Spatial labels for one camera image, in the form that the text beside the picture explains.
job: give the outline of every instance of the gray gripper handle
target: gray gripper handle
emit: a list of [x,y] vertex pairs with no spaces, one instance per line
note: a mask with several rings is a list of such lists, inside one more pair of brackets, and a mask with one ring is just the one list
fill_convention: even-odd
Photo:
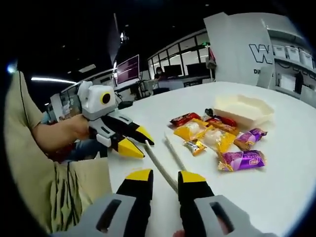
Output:
[[[201,215],[207,237],[276,237],[275,234],[264,234],[250,223],[248,213],[233,204],[223,195],[195,199]],[[217,216],[225,222],[229,233],[225,235]]]
[[[79,223],[65,232],[56,232],[52,237],[123,237],[130,211],[136,198],[119,194],[105,195],[89,206]],[[100,231],[97,226],[102,214],[110,203],[116,203],[117,209],[106,230]]]

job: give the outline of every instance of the black ceiling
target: black ceiling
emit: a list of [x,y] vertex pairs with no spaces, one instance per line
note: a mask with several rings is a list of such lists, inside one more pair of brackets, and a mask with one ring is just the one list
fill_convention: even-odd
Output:
[[[261,6],[251,2],[226,3],[210,0],[90,0],[42,1],[19,3],[10,34],[17,52],[19,68],[27,81],[32,76],[79,81],[91,73],[112,67],[108,47],[116,13],[119,33],[129,41],[121,46],[117,61],[140,54],[141,70],[147,69],[147,58],[173,41],[204,28],[203,18],[219,13],[272,12],[266,2]],[[78,70],[95,64],[87,73]],[[67,85],[28,83],[38,106]]]

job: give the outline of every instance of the monitor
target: monitor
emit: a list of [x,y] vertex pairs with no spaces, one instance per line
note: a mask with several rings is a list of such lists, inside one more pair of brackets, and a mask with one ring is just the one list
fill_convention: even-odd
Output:
[[194,63],[187,65],[189,76],[210,76],[210,70],[206,68],[206,63]]
[[117,86],[126,86],[139,81],[139,55],[136,55],[117,66]]
[[164,66],[164,72],[166,73],[167,77],[176,77],[182,75],[181,65],[171,65],[171,66]]

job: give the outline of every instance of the purple candy wrapper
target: purple candy wrapper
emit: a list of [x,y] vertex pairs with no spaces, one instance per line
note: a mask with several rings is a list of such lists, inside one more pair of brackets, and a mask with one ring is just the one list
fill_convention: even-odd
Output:
[[264,155],[260,151],[226,152],[221,154],[218,169],[236,171],[265,166]]
[[267,132],[262,131],[259,128],[254,128],[249,132],[244,133],[236,140],[234,140],[234,144],[238,146],[241,150],[250,150],[250,148],[259,141],[263,136],[266,136]]

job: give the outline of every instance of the white table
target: white table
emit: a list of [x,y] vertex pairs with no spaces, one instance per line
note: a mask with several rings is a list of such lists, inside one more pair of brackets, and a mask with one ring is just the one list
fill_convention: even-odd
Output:
[[[256,144],[267,158],[264,171],[232,173],[217,170],[215,154],[208,150],[193,157],[180,145],[187,169],[203,175],[215,194],[223,194],[250,215],[251,223],[263,232],[286,235],[309,207],[316,187],[316,109],[282,93],[259,87],[214,82],[178,89],[136,101],[121,112],[143,125],[155,140],[154,152],[177,178],[179,167],[163,143],[169,121],[196,112],[203,115],[219,95],[242,94],[266,101],[274,108],[274,125]],[[110,155],[113,191],[124,177],[139,168],[154,169],[154,194],[147,236],[172,236],[182,228],[175,192],[168,186],[147,155],[143,160]]]

